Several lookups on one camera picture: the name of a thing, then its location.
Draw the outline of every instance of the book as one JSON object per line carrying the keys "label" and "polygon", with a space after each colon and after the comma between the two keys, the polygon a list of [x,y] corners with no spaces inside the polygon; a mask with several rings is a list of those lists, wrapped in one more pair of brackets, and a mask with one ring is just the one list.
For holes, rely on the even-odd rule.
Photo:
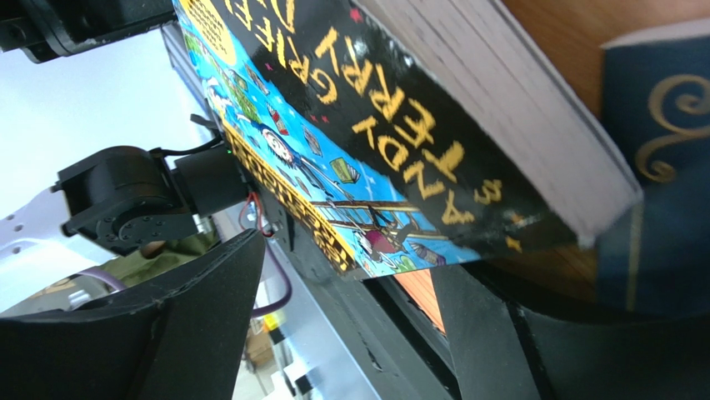
{"label": "book", "polygon": [[602,122],[644,202],[597,246],[597,300],[637,313],[710,311],[710,19],[606,45]]}
{"label": "book", "polygon": [[233,154],[343,276],[589,246],[640,199],[500,2],[173,3]]}

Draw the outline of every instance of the red wire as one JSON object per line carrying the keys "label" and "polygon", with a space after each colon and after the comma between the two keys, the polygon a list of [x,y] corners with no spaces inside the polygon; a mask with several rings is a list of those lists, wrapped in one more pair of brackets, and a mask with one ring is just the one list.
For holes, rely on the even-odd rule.
{"label": "red wire", "polygon": [[255,192],[253,194],[253,201],[257,204],[257,225],[259,226],[259,230],[262,231],[262,235],[264,235],[265,238],[270,238],[273,236],[273,232],[266,233],[264,232],[263,224],[262,224],[262,202],[259,201],[259,195],[256,194]]}
{"label": "red wire", "polygon": [[253,201],[253,194],[253,192],[249,193],[249,195],[247,196],[247,202],[244,204],[244,207],[242,207],[242,210],[239,212],[239,227],[245,231],[247,230],[247,227],[244,226],[242,220],[244,219],[244,212],[247,211],[247,208],[249,208],[249,204],[251,204],[251,202]]}
{"label": "red wire", "polygon": [[259,231],[261,231],[262,235],[266,238],[270,238],[273,236],[273,232],[267,233],[264,232],[263,229],[263,211],[262,211],[262,202],[259,201],[259,195],[256,194],[256,192],[251,192],[249,193],[249,196],[247,196],[247,202],[244,204],[244,207],[242,207],[242,211],[239,212],[239,227],[246,230],[247,228],[244,227],[242,224],[242,220],[244,218],[244,212],[246,212],[247,208],[249,208],[249,204],[254,202],[257,205],[257,221],[256,221],[256,227]]}

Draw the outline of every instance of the bright background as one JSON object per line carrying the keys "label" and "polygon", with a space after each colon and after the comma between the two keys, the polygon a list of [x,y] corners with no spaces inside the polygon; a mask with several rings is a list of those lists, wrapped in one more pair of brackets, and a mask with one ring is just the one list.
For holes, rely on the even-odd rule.
{"label": "bright background", "polygon": [[159,31],[40,65],[20,50],[0,54],[0,217],[104,148],[208,140],[188,120],[198,110]]}

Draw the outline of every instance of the cartoon illustration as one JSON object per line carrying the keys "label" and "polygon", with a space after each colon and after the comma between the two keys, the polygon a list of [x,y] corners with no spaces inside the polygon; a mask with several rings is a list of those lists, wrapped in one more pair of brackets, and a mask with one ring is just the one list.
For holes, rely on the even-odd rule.
{"label": "cartoon illustration", "polygon": [[301,154],[296,152],[293,147],[286,143],[286,141],[271,130],[271,128],[261,125],[261,132],[272,153],[289,168],[299,169],[314,188],[322,190],[330,198],[335,197],[331,191],[331,189],[335,189],[336,192],[340,193],[345,198],[349,200],[354,199],[353,195],[340,188],[337,182],[331,180],[313,162],[302,157]]}
{"label": "cartoon illustration", "polygon": [[360,172],[356,171],[342,157],[332,160],[330,166],[342,183],[357,183],[360,179]]}
{"label": "cartoon illustration", "polygon": [[254,103],[249,100],[249,97],[245,94],[245,90],[243,89],[243,86],[240,82],[243,83],[244,86],[247,86],[246,82],[237,75],[236,72],[234,72],[232,69],[228,69],[226,72],[223,70],[219,71],[222,80],[225,82],[227,85],[227,90],[229,91],[229,94],[232,95],[232,98],[234,101],[239,105],[239,108],[242,110],[242,113],[252,121],[255,121],[257,123],[261,122],[261,118],[259,118],[259,112],[254,106]]}
{"label": "cartoon illustration", "polygon": [[175,2],[174,4],[175,4],[175,14],[177,15],[177,20],[182,25],[192,26],[193,23],[190,22],[190,18],[188,18],[188,14],[185,12],[185,8],[183,8],[183,5],[180,2]]}
{"label": "cartoon illustration", "polygon": [[255,148],[262,148],[259,146],[259,142],[257,142],[257,139],[255,139],[254,136],[249,136],[249,142],[251,142]]}
{"label": "cartoon illustration", "polygon": [[412,248],[417,257],[427,260],[427,262],[435,266],[446,265],[446,258],[441,254],[434,252],[431,248],[424,246],[421,243],[412,243]]}
{"label": "cartoon illustration", "polygon": [[224,95],[222,87],[219,86],[219,82],[215,77],[202,80],[202,87],[204,88],[210,107],[212,107],[226,123],[236,127],[239,119],[248,119],[237,112],[237,109],[234,107],[229,97]]}
{"label": "cartoon illustration", "polygon": [[236,71],[234,71],[233,69],[229,69],[227,70],[227,74],[232,79],[232,81],[236,83],[237,86],[239,86],[240,89],[242,89],[245,93],[249,92],[249,86],[247,85],[247,81],[244,80],[243,77],[240,77]]}
{"label": "cartoon illustration", "polygon": [[286,173],[286,171],[282,170],[280,167],[276,167],[276,169],[278,170],[278,173],[280,173],[281,176],[284,177],[284,179],[286,179],[292,185],[294,184],[293,179],[291,179],[291,177]]}
{"label": "cartoon illustration", "polygon": [[417,269],[417,265],[414,263],[414,261],[412,261],[409,256],[401,256],[399,258],[399,263],[397,264],[397,266],[399,267],[400,273],[414,271]]}
{"label": "cartoon illustration", "polygon": [[392,229],[398,225],[396,221],[385,218],[381,212],[375,210],[372,206],[369,206],[368,210],[375,228],[365,231],[363,234],[364,240],[360,241],[360,245],[364,246],[370,258],[373,261],[380,261],[383,254],[406,253],[407,249],[404,247],[404,241],[409,236],[409,233],[419,229],[417,222],[411,220],[402,229],[399,229],[397,233],[393,233]]}
{"label": "cartoon illustration", "polygon": [[[264,79],[236,38],[236,62],[226,64],[205,46],[197,22],[182,25],[210,107],[238,133],[230,140],[261,158],[264,173],[283,177],[310,204],[310,212],[347,244],[367,274],[378,277],[478,258],[444,237],[367,159],[351,157],[327,135],[341,132],[324,132],[312,125],[313,116],[297,113],[289,103],[293,94]],[[335,124],[322,126],[334,129]]]}
{"label": "cartoon illustration", "polygon": [[308,142],[308,146],[311,148],[311,151],[313,154],[321,157],[323,155],[323,151],[321,150],[321,143],[318,142],[316,135],[314,135],[313,132],[311,132],[311,130],[305,125],[302,125],[302,127],[303,136],[306,138],[306,142]]}
{"label": "cartoon illustration", "polygon": [[288,136],[288,131],[286,130],[286,124],[283,123],[281,120],[281,116],[278,115],[278,111],[274,110],[273,107],[271,107],[271,104],[267,102],[267,110],[268,113],[271,114],[271,119],[273,120],[273,123],[276,124],[276,129],[278,129],[278,132],[281,133],[283,136]]}
{"label": "cartoon illustration", "polygon": [[305,183],[301,180],[300,177],[296,177],[296,182],[298,182],[298,186],[303,190],[309,197],[311,196],[311,191],[308,190],[308,186],[306,186]]}
{"label": "cartoon illustration", "polygon": [[244,64],[244,67],[247,69],[247,73],[249,74],[249,77],[257,85],[259,90],[261,90],[262,93],[264,93],[264,95],[268,96],[268,94],[270,92],[267,89],[266,85],[264,85],[264,81],[257,75],[256,72],[254,72],[254,70],[251,67],[249,67],[248,64]]}

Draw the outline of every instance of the cartoon character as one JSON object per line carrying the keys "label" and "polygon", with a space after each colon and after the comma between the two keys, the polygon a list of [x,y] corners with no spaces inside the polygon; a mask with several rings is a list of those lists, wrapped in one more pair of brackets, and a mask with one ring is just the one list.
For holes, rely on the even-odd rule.
{"label": "cartoon character", "polygon": [[365,253],[374,261],[383,260],[383,254],[394,254],[399,252],[407,253],[404,241],[410,233],[417,231],[419,226],[413,219],[403,226],[396,234],[392,232],[397,227],[397,221],[390,221],[381,212],[372,206],[367,206],[367,210],[372,217],[372,225],[375,229],[362,230],[358,242]]}
{"label": "cartoon character", "polygon": [[289,168],[298,168],[306,176],[308,182],[314,187],[321,189],[326,196],[334,198],[331,189],[343,195],[347,200],[354,200],[352,194],[343,190],[340,185],[328,177],[313,162],[308,161],[293,149],[280,135],[271,128],[263,124],[254,124],[261,131],[264,140],[271,152]]}

